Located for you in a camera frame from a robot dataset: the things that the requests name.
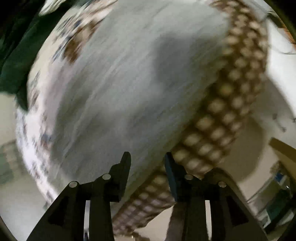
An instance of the patterned blanket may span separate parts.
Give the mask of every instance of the patterned blanket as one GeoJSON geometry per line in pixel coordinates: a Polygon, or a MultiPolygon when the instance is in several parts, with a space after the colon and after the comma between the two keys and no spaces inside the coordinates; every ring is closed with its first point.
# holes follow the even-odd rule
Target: patterned blanket
{"type": "MultiPolygon", "coordinates": [[[[29,75],[29,112],[17,110],[18,147],[49,203],[64,188],[61,183],[71,180],[49,175],[58,167],[50,159],[53,130],[46,125],[50,116],[42,93],[51,81],[53,63],[62,59],[73,64],[100,21],[110,13],[113,3],[111,0],[95,1],[66,13],[44,43],[43,52],[39,53],[29,75]]],[[[218,0],[211,6],[223,12],[231,22],[223,53],[217,57],[221,60],[218,79],[209,86],[194,118],[188,120],[181,139],[171,149],[175,160],[199,178],[223,161],[242,129],[251,104],[263,87],[268,47],[265,26],[246,4],[240,0],[218,0]]],[[[144,183],[137,186],[113,216],[113,230],[117,235],[129,235],[134,229],[146,226],[174,204],[161,162],[144,183]]]]}

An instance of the floor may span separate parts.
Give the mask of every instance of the floor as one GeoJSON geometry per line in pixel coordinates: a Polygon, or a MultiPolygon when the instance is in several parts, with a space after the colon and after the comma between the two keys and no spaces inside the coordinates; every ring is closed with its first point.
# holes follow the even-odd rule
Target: floor
{"type": "MultiPolygon", "coordinates": [[[[230,155],[221,164],[250,198],[270,177],[270,167],[277,157],[267,145],[269,136],[250,118],[234,143],[230,155]]],[[[29,175],[0,186],[0,214],[18,241],[25,241],[44,214],[44,198],[29,175]]],[[[171,214],[165,210],[138,232],[151,241],[163,241],[171,214]]]]}

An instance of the green fabric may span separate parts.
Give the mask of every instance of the green fabric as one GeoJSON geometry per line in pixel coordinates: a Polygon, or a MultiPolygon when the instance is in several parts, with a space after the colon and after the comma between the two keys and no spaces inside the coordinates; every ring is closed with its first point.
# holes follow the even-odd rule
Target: green fabric
{"type": "Polygon", "coordinates": [[[39,16],[44,0],[32,2],[35,4],[30,9],[30,14],[32,9],[35,11],[33,17],[21,15],[16,19],[17,24],[13,24],[13,28],[2,38],[0,50],[0,91],[16,94],[17,101],[24,110],[28,109],[26,83],[36,55],[53,28],[74,3],[68,0],[53,13],[39,16]]]}

